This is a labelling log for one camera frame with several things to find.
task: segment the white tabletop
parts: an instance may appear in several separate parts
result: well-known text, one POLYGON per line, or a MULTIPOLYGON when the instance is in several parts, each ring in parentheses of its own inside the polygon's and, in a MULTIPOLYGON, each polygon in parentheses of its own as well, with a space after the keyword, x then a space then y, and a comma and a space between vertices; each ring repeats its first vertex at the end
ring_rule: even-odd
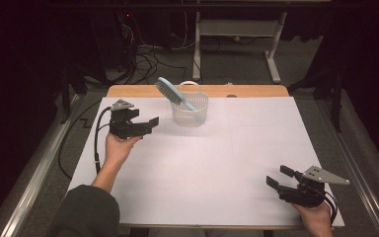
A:
MULTIPOLYGON (((118 98, 103 98, 99 113, 118 98)), ((133 122, 159 117, 160 123, 134 145, 112 195, 120 224, 290 229, 302 226, 292 206, 265 183, 271 176, 295 188, 279 172, 285 165, 305 171, 320 167, 293 98, 210 98, 207 120, 197 127, 173 121, 165 98, 123 98, 140 110, 133 122)), ((110 112, 102 123, 110 120, 110 112)), ((69 190, 93 182, 94 121, 69 190)), ((105 136, 99 133, 104 162, 105 136)), ((344 226, 338 214, 334 226, 344 226)))

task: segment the light blue object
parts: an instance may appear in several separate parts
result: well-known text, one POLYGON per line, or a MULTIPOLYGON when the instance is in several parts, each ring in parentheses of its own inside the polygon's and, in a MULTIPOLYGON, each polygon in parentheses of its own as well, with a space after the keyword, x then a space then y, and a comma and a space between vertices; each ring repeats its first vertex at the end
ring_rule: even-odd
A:
POLYGON ((167 79, 163 77, 158 78, 158 82, 155 83, 158 90, 170 100, 175 105, 179 105, 180 103, 184 103, 184 105, 190 111, 196 111, 196 108, 186 100, 184 95, 178 90, 174 85, 171 84, 167 79))

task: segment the brush handle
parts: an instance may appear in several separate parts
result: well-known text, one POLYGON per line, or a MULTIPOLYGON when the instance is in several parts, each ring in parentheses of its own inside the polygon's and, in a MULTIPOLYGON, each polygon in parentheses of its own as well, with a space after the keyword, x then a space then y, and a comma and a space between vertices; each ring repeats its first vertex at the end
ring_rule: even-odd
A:
POLYGON ((184 105, 190 110, 190 111, 196 111, 196 107, 194 107, 191 103, 189 103, 187 100, 183 100, 184 105))

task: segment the human hand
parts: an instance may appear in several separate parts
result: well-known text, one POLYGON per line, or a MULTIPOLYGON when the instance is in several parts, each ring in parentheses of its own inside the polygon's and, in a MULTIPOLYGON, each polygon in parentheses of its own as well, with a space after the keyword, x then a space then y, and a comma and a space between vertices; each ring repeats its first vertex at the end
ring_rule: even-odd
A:
POLYGON ((106 160, 103 169, 110 168, 119 171, 130 154, 131 148, 141 138, 142 136, 135 136, 128 139, 120 139, 109 133, 106 138, 106 160))
POLYGON ((135 136, 123 140, 109 133, 106 138, 106 160, 92 186, 110 193, 119 169, 130 154, 133 145, 140 139, 141 136, 135 136))
POLYGON ((291 204, 300 212, 304 227, 314 237, 332 237, 331 208, 323 201, 316 207, 291 204))

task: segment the plastic basket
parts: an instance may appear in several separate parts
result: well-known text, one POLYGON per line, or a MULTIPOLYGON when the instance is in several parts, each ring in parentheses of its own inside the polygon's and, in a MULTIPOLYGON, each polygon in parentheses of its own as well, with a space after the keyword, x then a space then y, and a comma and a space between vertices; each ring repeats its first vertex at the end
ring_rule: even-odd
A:
POLYGON ((171 103, 174 121, 183 126, 198 126, 207 119, 208 96, 201 91, 201 87, 192 81, 186 81, 181 85, 195 85, 198 87, 198 92, 183 92, 184 97, 195 108, 195 111, 190 111, 184 103, 176 105, 171 103))

